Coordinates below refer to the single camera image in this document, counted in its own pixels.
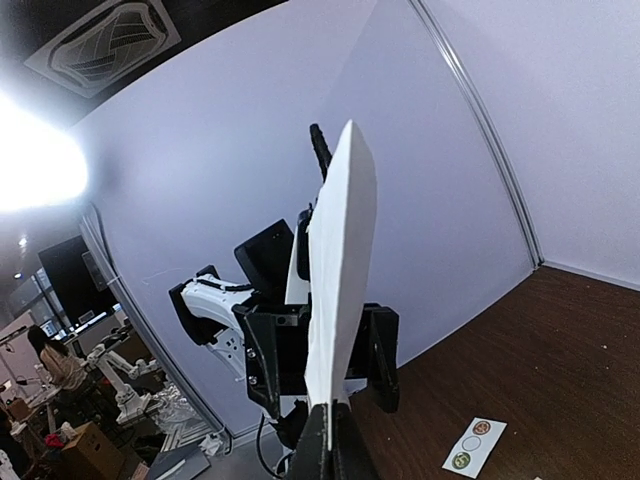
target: white circle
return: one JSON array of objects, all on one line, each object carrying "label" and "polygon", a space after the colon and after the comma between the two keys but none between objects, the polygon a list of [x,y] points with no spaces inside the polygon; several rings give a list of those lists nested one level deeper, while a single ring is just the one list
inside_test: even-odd
[{"label": "white circle", "polygon": [[480,440],[478,437],[465,438],[462,442],[462,448],[464,448],[467,452],[473,452],[474,450],[480,448],[481,443],[482,440]]}]

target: dark hair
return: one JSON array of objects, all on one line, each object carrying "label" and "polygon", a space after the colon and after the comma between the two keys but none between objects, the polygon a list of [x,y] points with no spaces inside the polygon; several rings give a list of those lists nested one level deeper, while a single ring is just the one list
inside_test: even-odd
[{"label": "dark hair", "polygon": [[40,354],[44,347],[49,345],[55,351],[64,355],[65,357],[69,356],[69,349],[64,346],[64,344],[58,340],[51,340],[44,331],[37,326],[33,326],[29,328],[29,332],[27,333],[27,338],[29,339],[29,343],[38,354],[38,358],[40,358]]}]

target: beige shirt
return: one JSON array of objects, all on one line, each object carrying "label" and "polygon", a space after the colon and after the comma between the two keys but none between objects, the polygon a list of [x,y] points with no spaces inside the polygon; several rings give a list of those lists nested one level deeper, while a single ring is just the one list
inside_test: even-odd
[{"label": "beige shirt", "polygon": [[63,390],[75,390],[87,378],[80,360],[69,353],[65,357],[56,349],[46,345],[40,353],[40,360],[51,374],[51,383]]}]

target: white partition panel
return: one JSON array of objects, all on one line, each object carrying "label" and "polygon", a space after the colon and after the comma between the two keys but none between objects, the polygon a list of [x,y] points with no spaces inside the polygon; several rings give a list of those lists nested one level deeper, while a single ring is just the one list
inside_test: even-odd
[{"label": "white partition panel", "polygon": [[182,331],[167,291],[320,186],[309,124],[348,118],[380,182],[369,296],[402,315],[406,361],[530,272],[486,147],[446,65],[403,2],[292,1],[178,55],[76,127],[123,280],[175,362],[232,432],[245,386]]},{"label": "white partition panel", "polygon": [[640,288],[640,3],[424,1],[487,104],[545,258]]}]

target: card with circles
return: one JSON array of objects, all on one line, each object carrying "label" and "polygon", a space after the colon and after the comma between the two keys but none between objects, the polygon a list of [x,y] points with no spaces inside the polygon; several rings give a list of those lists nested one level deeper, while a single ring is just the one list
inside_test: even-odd
[{"label": "card with circles", "polygon": [[474,418],[453,446],[442,468],[469,478],[477,478],[489,454],[496,446],[506,423]]}]

